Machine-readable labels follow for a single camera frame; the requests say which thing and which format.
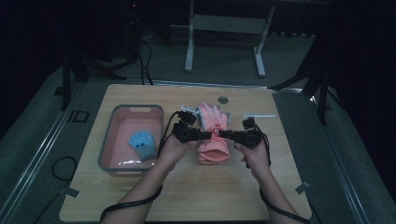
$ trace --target gray carpet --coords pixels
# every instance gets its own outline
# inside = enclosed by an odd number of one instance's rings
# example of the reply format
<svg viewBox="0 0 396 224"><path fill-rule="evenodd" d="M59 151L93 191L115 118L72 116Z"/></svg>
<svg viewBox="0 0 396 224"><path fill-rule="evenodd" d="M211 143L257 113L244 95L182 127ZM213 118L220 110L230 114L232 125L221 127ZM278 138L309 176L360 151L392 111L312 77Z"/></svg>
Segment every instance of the gray carpet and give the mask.
<svg viewBox="0 0 396 224"><path fill-rule="evenodd" d="M226 41L199 39L195 45L193 70L184 72L186 36L177 35L171 43L163 43L156 35L146 38L152 48L149 73L154 85L168 82L216 84L235 86L271 86L293 77L313 38L270 35L262 57L267 77L257 76L249 37L236 45ZM143 60L149 58L149 48L141 47ZM62 73L52 74L28 105L20 119L0 142L0 202L5 202L17 184L20 174L45 141L51 125L58 116L69 118L72 111L90 112L86 123L64 120L58 137L49 148L47 158L37 172L32 186L25 192L10 223L33 223L45 206L64 185L56 179L51 166L64 156L79 159L91 131L96 113L110 83L140 83L139 63L119 72L126 81L93 76L88 83L73 82L74 92L80 94L69 109L60 112L62 98L54 96L62 83ZM291 88L300 89L305 80ZM365 151L359 135L346 112L332 99L326 111L327 125L316 116L316 106L296 91L274 92L276 106L282 119L290 147L303 181L311 186L306 190L309 201L318 211L323 223L394 223L396 209ZM60 174L70 174L72 163L64 161L56 167ZM62 223L59 219L64 196L56 198L40 218L39 223ZM356 207L363 209L356 212ZM319 223L313 215L312 223Z"/></svg>

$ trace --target finger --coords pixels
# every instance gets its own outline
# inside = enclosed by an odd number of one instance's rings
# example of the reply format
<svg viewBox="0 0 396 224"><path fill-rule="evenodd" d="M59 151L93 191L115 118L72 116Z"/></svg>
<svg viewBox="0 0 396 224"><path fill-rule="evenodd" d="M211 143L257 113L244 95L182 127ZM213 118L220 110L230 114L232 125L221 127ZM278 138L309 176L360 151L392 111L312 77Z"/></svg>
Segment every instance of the finger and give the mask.
<svg viewBox="0 0 396 224"><path fill-rule="evenodd" d="M235 143L235 147L238 151L244 153L245 150L247 149L244 145L240 144L240 143Z"/></svg>

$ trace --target forearm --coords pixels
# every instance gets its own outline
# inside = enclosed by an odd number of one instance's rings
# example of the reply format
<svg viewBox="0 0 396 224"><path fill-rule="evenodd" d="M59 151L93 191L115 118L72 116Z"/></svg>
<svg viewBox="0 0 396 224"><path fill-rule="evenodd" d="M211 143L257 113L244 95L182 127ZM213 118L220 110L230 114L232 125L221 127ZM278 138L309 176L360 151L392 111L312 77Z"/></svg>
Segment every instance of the forearm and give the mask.
<svg viewBox="0 0 396 224"><path fill-rule="evenodd" d="M170 168L165 165L154 165L143 175L137 184L119 200L119 203L135 202L154 195L169 174L169 171ZM151 205L152 202L113 211L107 214L102 223L144 223Z"/></svg>
<svg viewBox="0 0 396 224"><path fill-rule="evenodd" d="M257 176L257 179L259 181L260 189L268 202L283 211L298 216L298 213L295 211L289 200L286 198L285 194L283 193L280 186L277 184L276 179L274 178L271 171L268 170L261 173ZM273 223L300 223L294 219L279 214L268 206L267 210Z"/></svg>

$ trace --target wooden table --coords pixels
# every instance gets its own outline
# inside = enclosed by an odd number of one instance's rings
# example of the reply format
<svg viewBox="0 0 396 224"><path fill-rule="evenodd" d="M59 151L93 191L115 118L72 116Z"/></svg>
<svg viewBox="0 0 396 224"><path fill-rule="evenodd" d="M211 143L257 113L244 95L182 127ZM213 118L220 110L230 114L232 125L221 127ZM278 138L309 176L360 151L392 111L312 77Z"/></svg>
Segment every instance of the wooden table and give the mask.
<svg viewBox="0 0 396 224"><path fill-rule="evenodd" d="M245 113L275 114L274 118L257 118L271 144L271 169L280 187L302 217L310 218L311 210L301 185L290 146L282 127L271 92L265 89L110 85L99 109L87 145L78 164L71 188L79 190L78 198L66 197L62 221L97 221L102 211L116 203L133 187L139 176L114 177L98 165L98 156L106 134L111 112L117 105L160 105L166 125L169 117L182 105L198 106L206 101L223 105L232 119L228 129L242 131ZM259 186L250 170L241 162L242 154L229 141L231 157L217 165L198 162L196 148L189 150L163 183L163 193L154 202L148 221L265 220L268 213L259 196Z"/></svg>

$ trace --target hand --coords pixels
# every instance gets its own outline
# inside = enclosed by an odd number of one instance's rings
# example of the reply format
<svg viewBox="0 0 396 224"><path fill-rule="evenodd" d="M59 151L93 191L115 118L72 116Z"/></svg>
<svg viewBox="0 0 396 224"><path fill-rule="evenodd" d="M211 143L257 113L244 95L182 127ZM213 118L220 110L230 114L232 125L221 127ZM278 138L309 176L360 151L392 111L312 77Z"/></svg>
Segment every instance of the hand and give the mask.
<svg viewBox="0 0 396 224"><path fill-rule="evenodd" d="M184 157L186 151L196 145L196 141L180 143L172 134L163 145L163 149L157 163L164 165L169 169L169 171L171 171L175 167L176 163Z"/></svg>
<svg viewBox="0 0 396 224"><path fill-rule="evenodd" d="M261 140L260 143L253 149L249 149L239 143L235 143L235 147L238 151L244 154L245 157L243 161L247 161L254 177L258 178L258 175L271 172L267 148L263 140Z"/></svg>

